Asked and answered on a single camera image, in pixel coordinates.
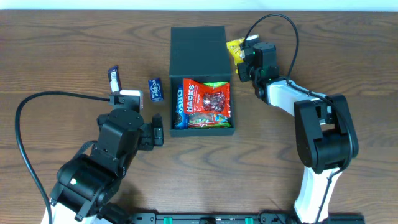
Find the blue Oreo cookie pack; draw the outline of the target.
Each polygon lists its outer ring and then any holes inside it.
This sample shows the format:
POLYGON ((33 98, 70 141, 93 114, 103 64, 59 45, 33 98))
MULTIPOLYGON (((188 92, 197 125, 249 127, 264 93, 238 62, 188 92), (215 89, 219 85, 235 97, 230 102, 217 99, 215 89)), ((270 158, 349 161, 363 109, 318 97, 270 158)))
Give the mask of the blue Oreo cookie pack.
POLYGON ((177 87, 177 102, 175 109, 174 119, 175 129, 187 129, 188 128, 188 115, 184 112, 183 107, 183 85, 180 84, 177 87))

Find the yellow Hacks candy bag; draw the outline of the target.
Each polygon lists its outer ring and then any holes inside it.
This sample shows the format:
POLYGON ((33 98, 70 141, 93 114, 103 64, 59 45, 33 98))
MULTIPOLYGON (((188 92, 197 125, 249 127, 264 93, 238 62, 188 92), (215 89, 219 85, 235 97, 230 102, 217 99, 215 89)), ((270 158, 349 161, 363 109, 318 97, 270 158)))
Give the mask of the yellow Hacks candy bag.
POLYGON ((241 44, 244 41, 244 37, 240 39, 231 40, 226 43, 227 49, 231 54, 234 64, 237 67, 239 63, 243 62, 244 52, 241 50, 241 44))

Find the blue Eclipse mints tin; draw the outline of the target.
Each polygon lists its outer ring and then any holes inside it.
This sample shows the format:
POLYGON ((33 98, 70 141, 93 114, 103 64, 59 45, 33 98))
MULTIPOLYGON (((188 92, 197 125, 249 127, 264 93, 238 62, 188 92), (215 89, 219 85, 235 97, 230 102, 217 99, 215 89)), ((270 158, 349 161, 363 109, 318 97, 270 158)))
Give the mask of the blue Eclipse mints tin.
POLYGON ((152 102, 164 100, 163 88, 160 78, 148 80, 150 99, 152 102))

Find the green Haribo worms bag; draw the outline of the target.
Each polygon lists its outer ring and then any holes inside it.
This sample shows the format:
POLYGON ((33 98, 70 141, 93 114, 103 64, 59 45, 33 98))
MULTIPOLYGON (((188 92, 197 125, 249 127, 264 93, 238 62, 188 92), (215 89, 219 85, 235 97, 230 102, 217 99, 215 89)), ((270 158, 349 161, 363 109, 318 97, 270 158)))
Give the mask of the green Haribo worms bag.
MULTIPOLYGON (((221 82, 205 83, 206 85, 219 86, 221 82)), ((190 129, 212 129, 212 128, 230 128, 229 118, 218 114, 195 113, 188 114, 188 128, 190 129)))

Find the red Hacks candy bag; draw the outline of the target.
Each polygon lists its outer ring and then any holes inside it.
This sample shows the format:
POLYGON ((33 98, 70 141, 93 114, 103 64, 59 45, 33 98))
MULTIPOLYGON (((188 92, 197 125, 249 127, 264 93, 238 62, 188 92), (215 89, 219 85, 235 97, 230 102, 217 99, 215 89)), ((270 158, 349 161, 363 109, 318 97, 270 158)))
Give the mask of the red Hacks candy bag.
POLYGON ((183 80, 183 112, 185 114, 218 114, 229 118, 231 116, 230 101, 229 82, 214 86, 214 83, 206 85, 192 79, 183 80))

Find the dark green box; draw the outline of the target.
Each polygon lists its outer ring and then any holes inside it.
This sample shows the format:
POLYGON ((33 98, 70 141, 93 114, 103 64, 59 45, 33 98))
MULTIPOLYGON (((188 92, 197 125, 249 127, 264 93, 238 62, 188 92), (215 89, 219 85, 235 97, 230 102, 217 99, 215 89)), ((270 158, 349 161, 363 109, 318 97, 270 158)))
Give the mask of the dark green box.
POLYGON ((175 138, 190 136, 230 136, 235 131, 234 101, 231 103, 229 128, 175 129, 177 87, 183 79, 199 83, 232 83, 232 71, 223 26, 173 27, 170 40, 170 135, 175 138))

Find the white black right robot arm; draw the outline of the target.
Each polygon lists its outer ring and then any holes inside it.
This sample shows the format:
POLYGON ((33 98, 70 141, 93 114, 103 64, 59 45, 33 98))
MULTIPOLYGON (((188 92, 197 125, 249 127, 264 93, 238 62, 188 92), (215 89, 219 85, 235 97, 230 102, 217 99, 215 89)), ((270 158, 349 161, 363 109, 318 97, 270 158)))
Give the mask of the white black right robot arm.
POLYGON ((347 100, 315 93, 280 76, 273 43, 252 36, 240 48, 239 79, 251 81, 260 100, 294 117, 296 148, 305 166, 294 203, 296 221, 324 222, 336 181, 358 153, 347 100))

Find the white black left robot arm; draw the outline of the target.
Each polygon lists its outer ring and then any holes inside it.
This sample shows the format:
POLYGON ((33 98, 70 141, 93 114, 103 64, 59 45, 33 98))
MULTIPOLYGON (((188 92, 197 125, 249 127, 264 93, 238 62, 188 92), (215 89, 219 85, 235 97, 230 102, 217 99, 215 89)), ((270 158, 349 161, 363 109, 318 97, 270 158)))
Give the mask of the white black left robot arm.
POLYGON ((117 222, 105 213, 133 158, 138 151, 163 145, 162 117, 156 114, 150 123, 144 122, 140 91, 110 95, 109 104, 112 111, 97 118, 98 139, 84 143, 58 171, 42 223, 117 222))

